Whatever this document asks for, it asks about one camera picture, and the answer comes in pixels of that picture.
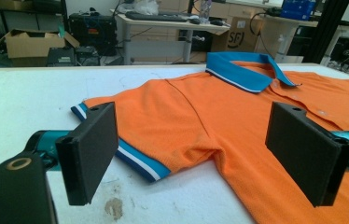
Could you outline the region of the black metal shelf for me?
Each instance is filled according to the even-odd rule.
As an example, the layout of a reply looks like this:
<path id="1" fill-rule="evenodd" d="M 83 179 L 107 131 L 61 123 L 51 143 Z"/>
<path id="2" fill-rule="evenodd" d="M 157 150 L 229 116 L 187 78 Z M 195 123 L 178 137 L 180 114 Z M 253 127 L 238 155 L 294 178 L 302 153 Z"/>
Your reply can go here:
<path id="1" fill-rule="evenodd" d="M 60 20 L 59 27 L 69 30 L 66 0 L 0 0 L 0 28 L 5 33 L 9 31 L 7 13 L 33 15 L 38 30 L 41 29 L 39 15 L 56 16 Z"/>

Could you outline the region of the blue box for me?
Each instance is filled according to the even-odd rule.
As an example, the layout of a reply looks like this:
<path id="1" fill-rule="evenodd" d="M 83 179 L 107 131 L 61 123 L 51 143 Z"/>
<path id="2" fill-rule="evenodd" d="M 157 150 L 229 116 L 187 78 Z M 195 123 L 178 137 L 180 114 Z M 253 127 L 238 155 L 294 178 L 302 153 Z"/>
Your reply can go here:
<path id="1" fill-rule="evenodd" d="M 315 0 L 284 0 L 280 17 L 297 21 L 308 21 L 314 10 Z"/>

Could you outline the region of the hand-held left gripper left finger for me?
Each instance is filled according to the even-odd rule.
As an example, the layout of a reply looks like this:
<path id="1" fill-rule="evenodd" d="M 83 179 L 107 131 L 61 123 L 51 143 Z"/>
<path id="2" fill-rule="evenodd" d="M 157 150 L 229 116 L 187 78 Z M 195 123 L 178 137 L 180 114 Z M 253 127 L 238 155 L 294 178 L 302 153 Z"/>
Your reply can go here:
<path id="1" fill-rule="evenodd" d="M 114 103 L 90 108 L 84 121 L 56 141 L 70 205 L 91 203 L 118 147 Z"/>

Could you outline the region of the white desk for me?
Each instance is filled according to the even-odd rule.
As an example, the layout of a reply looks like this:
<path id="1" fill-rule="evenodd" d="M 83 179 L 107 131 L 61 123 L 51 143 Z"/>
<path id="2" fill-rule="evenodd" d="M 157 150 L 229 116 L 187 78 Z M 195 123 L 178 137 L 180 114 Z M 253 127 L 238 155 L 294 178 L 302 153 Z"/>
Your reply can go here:
<path id="1" fill-rule="evenodd" d="M 188 21 L 135 21 L 124 14 L 117 14 L 116 20 L 122 32 L 119 43 L 125 65 L 130 65 L 135 58 L 182 59 L 188 62 L 195 31 L 222 35 L 229 30 L 226 26 Z"/>

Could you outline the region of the clear plastic bottle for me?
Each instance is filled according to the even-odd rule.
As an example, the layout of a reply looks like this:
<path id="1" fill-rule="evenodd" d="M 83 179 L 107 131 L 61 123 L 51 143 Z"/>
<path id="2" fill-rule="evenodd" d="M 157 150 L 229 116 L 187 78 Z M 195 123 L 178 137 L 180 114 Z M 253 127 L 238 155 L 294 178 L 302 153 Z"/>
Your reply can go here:
<path id="1" fill-rule="evenodd" d="M 202 24 L 207 24 L 209 22 L 211 5 L 212 0 L 200 0 L 199 19 Z"/>

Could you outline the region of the black keyboard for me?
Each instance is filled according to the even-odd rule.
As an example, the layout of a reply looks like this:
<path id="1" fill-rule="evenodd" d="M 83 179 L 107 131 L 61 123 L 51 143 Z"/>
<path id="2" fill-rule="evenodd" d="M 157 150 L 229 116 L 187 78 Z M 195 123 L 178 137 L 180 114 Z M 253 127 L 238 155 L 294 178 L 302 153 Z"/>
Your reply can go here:
<path id="1" fill-rule="evenodd" d="M 186 22 L 185 19 L 182 19 L 178 16 L 169 16 L 169 15 L 144 15 L 136 12 L 126 12 L 125 17 L 128 19 L 136 21 L 175 21 L 175 22 Z"/>

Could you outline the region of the black metal frame pillar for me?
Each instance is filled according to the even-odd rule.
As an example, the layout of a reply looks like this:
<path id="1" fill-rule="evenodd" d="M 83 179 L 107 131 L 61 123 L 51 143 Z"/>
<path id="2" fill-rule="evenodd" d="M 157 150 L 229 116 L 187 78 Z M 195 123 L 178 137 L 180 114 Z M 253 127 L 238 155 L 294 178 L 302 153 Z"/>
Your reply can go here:
<path id="1" fill-rule="evenodd" d="M 310 47 L 303 57 L 304 63 L 321 63 L 348 5 L 349 0 L 328 0 L 326 2 Z"/>

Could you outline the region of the printed brown cardboard box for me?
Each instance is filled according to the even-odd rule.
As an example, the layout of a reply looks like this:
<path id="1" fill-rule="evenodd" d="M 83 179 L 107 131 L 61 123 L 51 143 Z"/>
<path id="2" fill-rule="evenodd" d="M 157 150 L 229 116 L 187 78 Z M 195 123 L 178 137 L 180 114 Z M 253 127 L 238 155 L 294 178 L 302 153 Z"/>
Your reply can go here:
<path id="1" fill-rule="evenodd" d="M 253 52 L 261 26 L 260 19 L 234 17 L 227 32 L 213 37 L 211 51 Z"/>

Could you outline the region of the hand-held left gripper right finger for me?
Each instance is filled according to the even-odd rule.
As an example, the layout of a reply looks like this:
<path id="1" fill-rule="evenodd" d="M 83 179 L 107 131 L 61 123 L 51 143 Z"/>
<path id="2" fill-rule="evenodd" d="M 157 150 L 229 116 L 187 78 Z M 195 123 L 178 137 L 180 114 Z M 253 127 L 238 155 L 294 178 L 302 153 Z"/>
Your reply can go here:
<path id="1" fill-rule="evenodd" d="M 312 206 L 334 204 L 349 162 L 349 140 L 306 117 L 306 111 L 272 104 L 265 144 Z"/>

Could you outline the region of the white foam mat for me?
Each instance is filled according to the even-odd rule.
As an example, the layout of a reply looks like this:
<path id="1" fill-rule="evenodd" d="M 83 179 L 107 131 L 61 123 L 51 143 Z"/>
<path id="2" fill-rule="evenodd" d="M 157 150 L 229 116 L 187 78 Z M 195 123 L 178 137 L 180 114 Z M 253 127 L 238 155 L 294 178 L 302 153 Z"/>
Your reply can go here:
<path id="1" fill-rule="evenodd" d="M 107 66 L 97 69 L 0 70 L 0 163 L 18 154 L 39 130 L 71 130 L 72 109 L 83 101 L 111 97 L 149 80 L 182 77 L 181 65 Z M 245 224 L 254 220 L 230 185 L 208 159 L 150 182 L 117 157 L 91 207 L 69 210 L 62 178 L 52 173 L 60 219 L 65 223 Z"/>

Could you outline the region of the clear plastic bag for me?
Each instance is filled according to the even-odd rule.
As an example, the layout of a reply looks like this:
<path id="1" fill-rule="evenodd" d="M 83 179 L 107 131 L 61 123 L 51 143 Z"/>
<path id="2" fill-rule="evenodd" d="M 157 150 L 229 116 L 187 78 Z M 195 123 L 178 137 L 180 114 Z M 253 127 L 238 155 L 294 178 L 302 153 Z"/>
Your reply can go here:
<path id="1" fill-rule="evenodd" d="M 133 3 L 135 12 L 144 15 L 158 15 L 159 5 L 156 0 L 135 0 Z"/>

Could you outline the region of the open cardboard box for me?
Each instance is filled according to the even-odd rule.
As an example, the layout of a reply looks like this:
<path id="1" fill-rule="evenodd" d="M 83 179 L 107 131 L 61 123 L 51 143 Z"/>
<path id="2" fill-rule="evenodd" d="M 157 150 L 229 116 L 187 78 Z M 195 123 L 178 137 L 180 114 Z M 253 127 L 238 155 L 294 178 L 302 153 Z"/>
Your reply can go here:
<path id="1" fill-rule="evenodd" d="M 71 46 L 80 43 L 66 31 L 34 31 L 13 29 L 0 38 L 0 49 L 7 51 L 14 66 L 45 66 L 50 48 Z"/>

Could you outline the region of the orange polo shirt blue collar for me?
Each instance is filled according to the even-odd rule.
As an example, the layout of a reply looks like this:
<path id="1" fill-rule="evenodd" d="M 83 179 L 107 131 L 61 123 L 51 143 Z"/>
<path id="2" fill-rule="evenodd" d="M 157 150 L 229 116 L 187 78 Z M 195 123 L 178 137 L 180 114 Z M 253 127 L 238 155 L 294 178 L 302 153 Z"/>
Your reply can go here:
<path id="1" fill-rule="evenodd" d="M 73 107 L 116 106 L 119 157 L 150 182 L 211 159 L 259 224 L 349 224 L 349 174 L 336 202 L 315 208 L 265 146 L 271 105 L 306 110 L 328 130 L 349 131 L 349 79 L 281 71 L 264 54 L 216 52 L 203 72 L 149 80 Z"/>

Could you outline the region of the black equipment case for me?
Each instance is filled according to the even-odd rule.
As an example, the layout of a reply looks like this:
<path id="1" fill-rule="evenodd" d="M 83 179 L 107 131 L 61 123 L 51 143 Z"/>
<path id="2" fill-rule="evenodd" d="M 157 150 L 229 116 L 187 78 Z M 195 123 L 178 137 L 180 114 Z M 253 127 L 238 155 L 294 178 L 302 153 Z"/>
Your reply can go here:
<path id="1" fill-rule="evenodd" d="M 101 56 L 117 54 L 117 22 L 112 16 L 73 13 L 69 16 L 71 35 L 81 46 L 93 46 Z"/>

